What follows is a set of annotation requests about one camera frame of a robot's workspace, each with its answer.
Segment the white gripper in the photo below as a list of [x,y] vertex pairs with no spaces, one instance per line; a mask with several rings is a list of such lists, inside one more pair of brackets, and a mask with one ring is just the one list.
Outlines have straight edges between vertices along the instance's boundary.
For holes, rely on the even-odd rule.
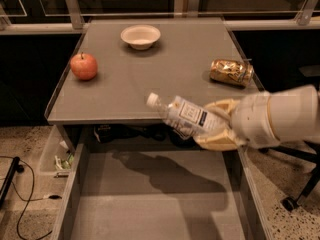
[[232,151],[243,145],[255,149],[274,147],[280,144],[270,121],[269,92],[259,92],[237,99],[223,99],[204,106],[212,119],[221,124],[231,122],[217,134],[202,134],[193,137],[203,149],[211,151]]

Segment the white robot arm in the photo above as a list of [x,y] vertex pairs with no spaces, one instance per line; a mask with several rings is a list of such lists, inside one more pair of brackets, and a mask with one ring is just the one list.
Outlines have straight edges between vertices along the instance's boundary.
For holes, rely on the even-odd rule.
[[213,151],[277,147],[291,141],[320,143],[319,92],[312,85],[269,93],[250,94],[241,100],[221,100],[205,106],[222,108],[229,125],[217,134],[196,136],[195,142]]

